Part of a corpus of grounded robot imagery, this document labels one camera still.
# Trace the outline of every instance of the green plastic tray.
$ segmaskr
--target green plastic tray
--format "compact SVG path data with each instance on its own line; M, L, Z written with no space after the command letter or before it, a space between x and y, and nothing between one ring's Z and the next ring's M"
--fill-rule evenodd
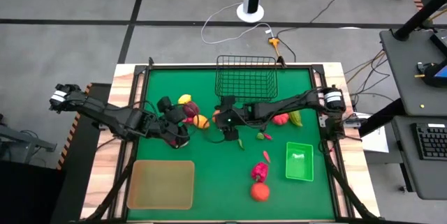
M286 178L314 180L314 147L312 145L287 142Z

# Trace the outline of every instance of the black table leg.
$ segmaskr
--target black table leg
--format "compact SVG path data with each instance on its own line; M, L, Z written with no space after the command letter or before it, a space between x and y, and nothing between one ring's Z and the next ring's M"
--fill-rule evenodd
M404 105L402 104L400 98L373 114L365 123L363 123L358 129L360 137L363 137L368 133L371 133L373 130L385 125L397 115L405 115Z

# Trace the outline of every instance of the black desk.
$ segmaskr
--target black desk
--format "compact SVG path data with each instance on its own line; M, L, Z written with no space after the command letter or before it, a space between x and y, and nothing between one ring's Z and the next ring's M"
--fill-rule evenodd
M418 123L446 124L447 120L430 117L397 116L392 121L393 130L400 143L406 189L415 191L424 200L447 199L447 161L421 160L411 133L410 124Z
M446 57L430 40L431 31L414 31L407 41L396 40L391 31L380 33L400 98L374 114L359 129L360 136L388 123L395 115L444 117L447 115L447 89L426 85L416 69L418 62L439 63Z

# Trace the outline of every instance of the red pepper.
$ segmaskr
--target red pepper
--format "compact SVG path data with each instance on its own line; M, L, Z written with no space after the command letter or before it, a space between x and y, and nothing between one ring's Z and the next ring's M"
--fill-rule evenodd
M264 162L259 162L253 167L251 171L251 178L256 182L264 182L267 179L268 165Z

